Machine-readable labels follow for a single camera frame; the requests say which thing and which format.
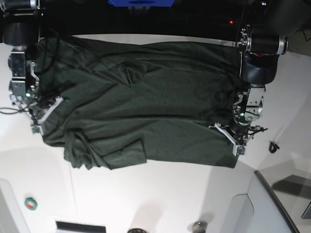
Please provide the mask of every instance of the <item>black panel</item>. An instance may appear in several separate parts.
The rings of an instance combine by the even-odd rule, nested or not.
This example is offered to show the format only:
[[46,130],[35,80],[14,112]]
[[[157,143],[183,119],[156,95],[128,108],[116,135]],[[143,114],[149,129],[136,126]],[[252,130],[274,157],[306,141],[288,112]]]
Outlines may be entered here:
[[279,55],[258,57],[243,53],[241,78],[251,84],[265,85],[276,77]]
[[67,222],[56,222],[57,229],[72,232],[83,233],[106,233],[106,227],[89,226]]
[[311,199],[311,180],[300,176],[291,175],[274,183],[272,188],[282,193]]
[[3,42],[11,46],[35,44],[39,40],[40,17],[14,16],[5,18]]
[[48,29],[60,35],[142,33],[196,36],[234,41],[242,5],[228,0],[183,0],[177,6],[151,7],[145,16],[131,16],[128,8],[107,0],[47,2],[42,37]]
[[270,34],[289,36],[311,18],[309,0],[272,0],[263,18]]

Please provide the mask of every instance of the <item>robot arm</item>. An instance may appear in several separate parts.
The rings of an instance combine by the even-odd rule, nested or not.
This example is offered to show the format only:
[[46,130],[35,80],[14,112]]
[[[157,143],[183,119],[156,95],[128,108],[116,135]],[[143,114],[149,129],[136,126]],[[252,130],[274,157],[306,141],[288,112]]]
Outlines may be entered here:
[[43,123],[63,101],[57,94],[41,96],[40,79],[35,74],[36,50],[40,40],[43,8],[40,0],[2,0],[5,27],[3,42],[13,46],[8,65],[12,71],[10,99],[19,109],[29,109],[33,133],[44,133]]
[[239,78],[242,86],[235,88],[233,93],[233,120],[229,126],[214,125],[232,142],[235,156],[244,155],[247,143],[255,133],[266,130],[251,124],[261,116],[265,85],[274,80],[278,58],[285,54],[288,46],[286,37],[255,34],[250,25],[241,29],[239,38]]

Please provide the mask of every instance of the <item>metal screw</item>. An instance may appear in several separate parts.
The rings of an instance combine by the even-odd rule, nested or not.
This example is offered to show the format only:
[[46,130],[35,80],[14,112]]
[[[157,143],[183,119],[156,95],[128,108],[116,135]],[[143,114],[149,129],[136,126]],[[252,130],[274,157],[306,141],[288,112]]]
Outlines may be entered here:
[[198,221],[195,222],[193,227],[192,227],[192,232],[193,233],[205,233],[207,228],[207,222],[205,221]]

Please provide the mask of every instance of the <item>white surface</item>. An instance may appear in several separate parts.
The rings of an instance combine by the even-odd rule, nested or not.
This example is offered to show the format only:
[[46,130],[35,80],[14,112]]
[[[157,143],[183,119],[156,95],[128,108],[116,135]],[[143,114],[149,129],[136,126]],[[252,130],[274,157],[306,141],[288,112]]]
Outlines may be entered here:
[[[93,38],[136,44],[193,39]],[[10,48],[1,44],[0,51],[0,106],[10,106]],[[291,53],[281,57],[276,81],[267,86],[264,118],[258,121],[269,131],[252,140],[248,155],[241,158],[246,164],[257,168],[268,155],[268,141],[294,119],[310,93],[310,72],[309,57]],[[63,150],[49,148],[39,135],[32,136],[26,116],[0,115],[0,122],[0,179],[12,185],[31,233],[55,233],[55,219],[105,225],[108,233],[124,233],[132,227],[150,233],[188,232],[193,222],[206,220],[207,233],[218,233],[232,198],[247,193],[254,172],[243,163],[228,169],[157,161],[114,171],[69,169]],[[36,211],[23,206],[29,195],[38,201]]]
[[[280,137],[281,150],[263,161],[261,170],[270,185],[291,175],[311,179],[311,95],[301,110]],[[287,212],[296,223],[301,233],[309,233],[311,219],[302,219],[310,199],[276,191]]]
[[292,233],[256,175],[253,176],[248,196],[255,209],[248,233]]
[[248,195],[238,195],[231,200],[221,233],[247,233],[253,218],[254,206]]

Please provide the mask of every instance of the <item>metal bracket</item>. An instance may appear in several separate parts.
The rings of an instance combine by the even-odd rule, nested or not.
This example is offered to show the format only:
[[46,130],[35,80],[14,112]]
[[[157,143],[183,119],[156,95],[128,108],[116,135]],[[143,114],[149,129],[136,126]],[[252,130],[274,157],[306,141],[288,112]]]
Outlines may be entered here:
[[265,88],[264,87],[251,87],[248,100],[247,100],[247,106],[259,106],[261,99],[263,97]]
[[214,127],[221,132],[223,135],[226,136],[226,138],[228,138],[230,140],[230,142],[232,142],[233,144],[233,154],[234,156],[240,156],[240,155],[245,155],[246,153],[246,142],[248,142],[250,139],[247,139],[247,141],[244,142],[243,145],[239,145],[238,142],[231,136],[231,134],[224,130],[223,128],[221,128],[221,124],[220,123],[215,123]]
[[47,120],[47,118],[51,115],[51,113],[60,105],[60,103],[64,99],[62,97],[56,97],[55,103],[46,111],[42,118],[37,120],[37,123],[32,122],[31,128],[33,133],[41,133],[44,135],[44,130],[42,128],[43,123]]
[[35,74],[36,62],[35,62],[35,61],[29,61],[29,62],[27,62],[27,63],[30,65],[30,74],[31,74],[31,76],[35,79],[35,86],[36,86],[36,88],[39,88],[40,79],[39,79],[39,77]]

